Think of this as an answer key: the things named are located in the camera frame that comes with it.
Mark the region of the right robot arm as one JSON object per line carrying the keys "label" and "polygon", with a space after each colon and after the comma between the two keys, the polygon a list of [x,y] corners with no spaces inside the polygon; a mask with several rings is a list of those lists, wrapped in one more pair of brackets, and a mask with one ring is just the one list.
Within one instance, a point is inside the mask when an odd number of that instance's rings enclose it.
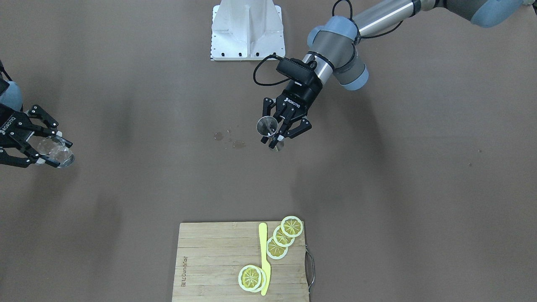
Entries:
{"label": "right robot arm", "polygon": [[73,164],[72,142],[63,138],[59,123],[35,104],[23,110],[21,89],[1,65],[0,162],[27,168],[47,164],[65,168]]}

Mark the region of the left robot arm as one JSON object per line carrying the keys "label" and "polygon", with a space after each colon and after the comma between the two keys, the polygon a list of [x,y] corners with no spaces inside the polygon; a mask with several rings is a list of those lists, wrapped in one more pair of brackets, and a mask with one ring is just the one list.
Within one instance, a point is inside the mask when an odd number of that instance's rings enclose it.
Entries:
{"label": "left robot arm", "polygon": [[481,28],[502,23],[518,8],[536,6],[535,0],[384,0],[365,11],[349,16],[332,13],[324,25],[315,27],[307,37],[308,52],[303,59],[271,53],[263,58],[277,60],[276,71],[284,76],[282,93],[263,99],[257,122],[261,142],[280,150],[285,139],[293,139],[311,129],[307,114],[331,77],[348,91],[362,88],[368,81],[368,67],[357,51],[363,40],[385,36],[403,21],[423,11],[445,8]]}

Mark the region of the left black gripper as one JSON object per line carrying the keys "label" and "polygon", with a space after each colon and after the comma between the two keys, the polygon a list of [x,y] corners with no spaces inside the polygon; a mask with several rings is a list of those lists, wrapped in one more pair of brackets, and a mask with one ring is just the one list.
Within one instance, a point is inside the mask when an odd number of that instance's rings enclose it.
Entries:
{"label": "left black gripper", "polygon": [[[291,126],[300,121],[300,124],[292,129],[285,130],[284,125],[282,125],[280,130],[270,139],[268,145],[270,149],[282,150],[286,138],[293,139],[312,128],[308,119],[308,110],[322,88],[323,83],[321,80],[313,80],[309,84],[290,81],[283,92],[276,98],[276,101],[268,97],[263,99],[262,126],[278,126],[278,122]],[[275,106],[274,117],[271,111]]]}

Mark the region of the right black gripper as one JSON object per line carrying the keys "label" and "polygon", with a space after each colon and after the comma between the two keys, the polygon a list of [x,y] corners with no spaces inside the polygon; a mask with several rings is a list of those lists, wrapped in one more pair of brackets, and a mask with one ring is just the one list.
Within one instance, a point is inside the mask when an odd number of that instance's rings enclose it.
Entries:
{"label": "right black gripper", "polygon": [[[0,105],[0,164],[27,168],[32,164],[59,168],[60,162],[38,153],[28,143],[32,135],[40,137],[62,137],[56,121],[42,107],[35,104],[25,112],[15,111],[4,104]],[[22,157],[13,156],[7,150],[17,149]]]}

